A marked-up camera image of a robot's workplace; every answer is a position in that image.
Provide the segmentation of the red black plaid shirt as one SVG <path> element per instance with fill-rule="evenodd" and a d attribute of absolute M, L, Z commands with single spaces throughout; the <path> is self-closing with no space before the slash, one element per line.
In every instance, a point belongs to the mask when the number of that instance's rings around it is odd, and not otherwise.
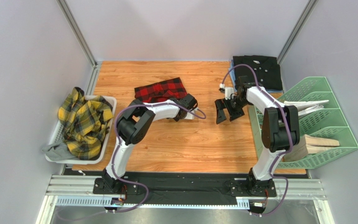
<path fill-rule="evenodd" d="M 188 93 L 179 77 L 134 88 L 135 99 L 144 103 L 159 103 L 169 99 L 182 99 Z"/>

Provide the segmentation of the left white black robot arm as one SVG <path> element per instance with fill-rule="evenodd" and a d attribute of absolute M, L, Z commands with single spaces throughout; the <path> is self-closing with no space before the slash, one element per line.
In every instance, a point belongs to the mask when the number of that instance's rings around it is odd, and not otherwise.
<path fill-rule="evenodd" d="M 96 194 L 122 192 L 125 184 L 119 179 L 124 177 L 135 145 L 144 139 L 152 122 L 162 119 L 174 121 L 193 119 L 197 107 L 198 102 L 191 94 L 179 100 L 172 98 L 157 103 L 133 100 L 114 121 L 115 149 L 101 178 L 96 179 L 93 192 Z"/>

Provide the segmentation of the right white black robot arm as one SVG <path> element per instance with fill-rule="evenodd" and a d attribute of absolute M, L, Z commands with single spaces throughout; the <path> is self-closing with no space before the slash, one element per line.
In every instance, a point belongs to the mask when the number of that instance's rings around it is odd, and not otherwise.
<path fill-rule="evenodd" d="M 227 119 L 225 110 L 229 113 L 230 121 L 243 116 L 243 107 L 246 105 L 253 105 L 263 113 L 263 150 L 248 173 L 245 187 L 248 194 L 258 196 L 273 187 L 273 174 L 279 161 L 299 143 L 298 109 L 279 102 L 258 83 L 254 86 L 243 84 L 237 91 L 221 83 L 219 90 L 225 97 L 215 101 L 217 124 Z"/>

